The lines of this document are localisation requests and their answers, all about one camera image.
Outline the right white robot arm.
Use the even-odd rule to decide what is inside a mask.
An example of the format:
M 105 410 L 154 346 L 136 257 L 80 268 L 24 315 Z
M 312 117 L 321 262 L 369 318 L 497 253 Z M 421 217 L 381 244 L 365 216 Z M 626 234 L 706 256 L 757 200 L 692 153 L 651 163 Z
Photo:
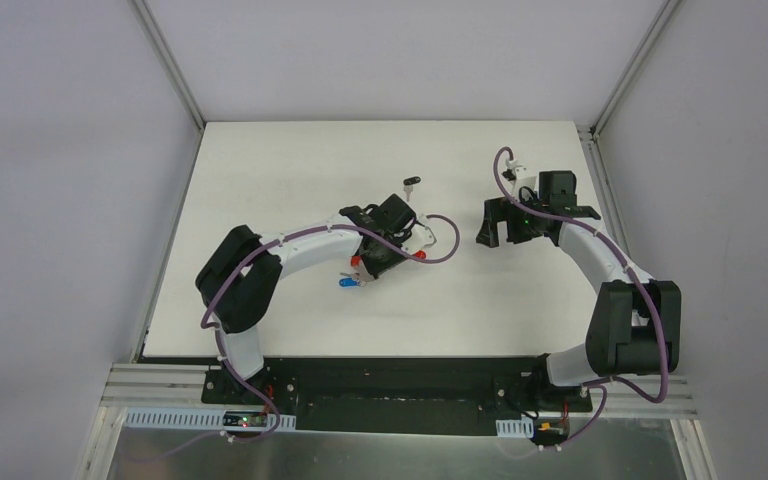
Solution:
M 485 202 L 477 243 L 497 247 L 500 223 L 513 244 L 547 238 L 596 293 L 584 340 L 546 356 L 527 384 L 529 400 L 550 410 L 565 400 L 567 387 L 620 382 L 651 403 L 663 402 L 678 363 L 680 289 L 636 268 L 596 210 L 578 204 L 573 172 L 542 172 L 532 189 L 520 179 L 522 171 L 514 167 L 494 175 L 502 194 Z

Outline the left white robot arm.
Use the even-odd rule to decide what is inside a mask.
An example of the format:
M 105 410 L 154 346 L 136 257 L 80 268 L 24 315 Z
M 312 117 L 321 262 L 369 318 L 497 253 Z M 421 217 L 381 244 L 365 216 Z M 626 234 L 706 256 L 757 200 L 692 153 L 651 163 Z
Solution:
M 239 403 L 253 404 L 264 394 L 257 324 L 281 279 L 329 260 L 351 259 L 350 280 L 376 280 L 405 260 L 360 232 L 337 229 L 337 224 L 362 227 L 411 255 L 434 243 L 431 230 L 396 194 L 381 204 L 344 207 L 311 226 L 305 236 L 260 235 L 247 225 L 230 230 L 197 274 L 195 286 L 204 305 L 210 306 L 221 287 L 229 284 L 206 324 L 218 328 L 221 355 L 234 368 L 226 389 Z

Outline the keyring with coloured keys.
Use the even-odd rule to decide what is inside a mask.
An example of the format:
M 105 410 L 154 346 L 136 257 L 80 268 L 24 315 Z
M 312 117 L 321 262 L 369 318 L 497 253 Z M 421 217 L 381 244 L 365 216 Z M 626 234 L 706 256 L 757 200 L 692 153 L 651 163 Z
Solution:
M 405 261 L 400 263 L 399 265 L 407 262 L 409 259 L 422 259 L 425 260 L 427 258 L 427 254 L 425 251 L 419 251 L 416 254 L 411 254 L 409 257 L 405 257 Z M 360 269 L 357 267 L 357 259 L 356 255 L 353 255 L 350 258 L 349 266 L 351 270 L 349 272 L 342 272 L 341 278 L 338 280 L 338 285 L 341 288 L 353 288 L 353 287 L 364 287 L 368 283 L 374 282 L 379 279 L 372 279 L 367 274 L 364 274 L 360 271 Z

